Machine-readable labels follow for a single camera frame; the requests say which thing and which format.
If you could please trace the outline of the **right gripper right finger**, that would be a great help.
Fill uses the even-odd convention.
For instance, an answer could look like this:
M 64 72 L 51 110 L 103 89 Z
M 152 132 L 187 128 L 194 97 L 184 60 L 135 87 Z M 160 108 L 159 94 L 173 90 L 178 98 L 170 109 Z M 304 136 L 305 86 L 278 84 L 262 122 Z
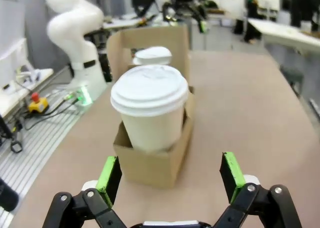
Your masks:
M 220 174 L 229 206 L 213 227 L 241 227 L 249 215 L 258 216 L 264 227 L 300 227 L 300 218 L 288 188 L 270 189 L 245 180 L 233 152 L 224 152 Z

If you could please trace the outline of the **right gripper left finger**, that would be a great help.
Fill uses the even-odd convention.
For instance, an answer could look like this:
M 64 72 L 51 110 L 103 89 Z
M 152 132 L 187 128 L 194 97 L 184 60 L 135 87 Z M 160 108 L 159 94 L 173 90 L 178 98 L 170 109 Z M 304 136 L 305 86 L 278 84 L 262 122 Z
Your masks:
M 119 158 L 109 156 L 94 188 L 53 197 L 43 226 L 82 227 L 85 221 L 95 220 L 99 227 L 126 227 L 113 210 L 121 177 Z

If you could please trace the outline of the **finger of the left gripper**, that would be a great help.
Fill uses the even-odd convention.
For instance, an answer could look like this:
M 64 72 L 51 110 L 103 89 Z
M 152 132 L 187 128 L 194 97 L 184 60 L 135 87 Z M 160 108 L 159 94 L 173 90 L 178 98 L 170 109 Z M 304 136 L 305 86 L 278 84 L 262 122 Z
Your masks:
M 176 23 L 176 12 L 171 3 L 164 3 L 161 9 L 162 19 L 165 23 Z
M 199 29 L 199 32 L 201 34 L 205 34 L 208 31 L 207 27 L 207 12 L 203 5 L 192 5 L 191 6 L 191 13 L 193 19 L 197 22 L 197 26 Z

